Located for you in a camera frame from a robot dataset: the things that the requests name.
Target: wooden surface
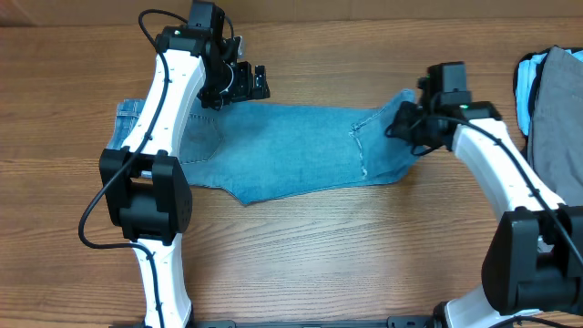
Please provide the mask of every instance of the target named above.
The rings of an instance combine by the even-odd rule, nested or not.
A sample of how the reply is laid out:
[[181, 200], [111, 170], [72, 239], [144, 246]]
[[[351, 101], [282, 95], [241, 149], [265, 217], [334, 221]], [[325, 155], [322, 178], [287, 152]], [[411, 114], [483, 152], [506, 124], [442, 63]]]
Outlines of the wooden surface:
[[[517, 60], [580, 46], [582, 29], [583, 18], [236, 26], [251, 63], [267, 67], [275, 103], [377, 107], [414, 87], [426, 67], [465, 60], [475, 99], [495, 103], [519, 146]], [[97, 160], [116, 104], [146, 96], [153, 59], [137, 26], [0, 29], [0, 327], [142, 319], [133, 252], [88, 249], [77, 224], [101, 186]], [[221, 190], [194, 188], [193, 197], [183, 258], [201, 320], [430, 313], [480, 283], [496, 229], [473, 177], [445, 151], [392, 186], [249, 207]], [[87, 232], [123, 241], [104, 203]]]

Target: bright blue fabric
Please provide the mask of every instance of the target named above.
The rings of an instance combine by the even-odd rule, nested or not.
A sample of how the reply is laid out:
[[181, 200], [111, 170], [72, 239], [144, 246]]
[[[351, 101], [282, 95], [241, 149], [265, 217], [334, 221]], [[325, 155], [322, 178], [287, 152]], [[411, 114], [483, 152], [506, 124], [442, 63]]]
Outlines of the bright blue fabric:
[[[242, 102], [215, 111], [197, 101], [180, 165], [190, 185], [222, 188], [243, 204], [394, 183], [417, 159], [404, 141], [384, 135], [403, 101], [414, 101], [414, 92], [402, 91], [381, 109]], [[121, 147], [143, 104], [119, 104], [110, 149]]]
[[[583, 61], [583, 51], [571, 54], [579, 61]], [[530, 130], [530, 113], [528, 112], [528, 100], [535, 77], [537, 77], [537, 66], [542, 63], [547, 54], [533, 55], [529, 60], [524, 60], [518, 64], [517, 77], [517, 118], [518, 127], [525, 136]]]

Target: jeans pocket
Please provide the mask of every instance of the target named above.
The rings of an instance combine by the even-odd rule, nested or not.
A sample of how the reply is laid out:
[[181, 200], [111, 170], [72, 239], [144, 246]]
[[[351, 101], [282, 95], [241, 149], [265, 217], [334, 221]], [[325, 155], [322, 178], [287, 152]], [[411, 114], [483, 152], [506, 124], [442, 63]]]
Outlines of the jeans pocket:
[[211, 159], [219, 150], [223, 136], [214, 118], [190, 114], [180, 143], [180, 164], [191, 164]]

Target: wood grain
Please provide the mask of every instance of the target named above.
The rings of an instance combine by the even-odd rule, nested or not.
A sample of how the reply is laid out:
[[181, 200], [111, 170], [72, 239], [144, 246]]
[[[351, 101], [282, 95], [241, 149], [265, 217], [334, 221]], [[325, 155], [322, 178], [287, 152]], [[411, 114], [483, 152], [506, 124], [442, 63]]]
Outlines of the wood grain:
[[[162, 26], [152, 26], [152, 31]], [[465, 60], [476, 100], [523, 144], [512, 96], [520, 57], [583, 44], [583, 18], [395, 20], [236, 26], [284, 104], [371, 108], [426, 67]], [[0, 327], [103, 327], [141, 320], [130, 251], [92, 251], [78, 219], [100, 187], [116, 104], [144, 97], [154, 54], [136, 26], [0, 29]], [[200, 320], [380, 319], [429, 313], [480, 283], [496, 220], [445, 151], [392, 186], [241, 206], [193, 188], [183, 248]], [[122, 241], [104, 204], [87, 225]], [[583, 324], [560, 313], [547, 317]]]

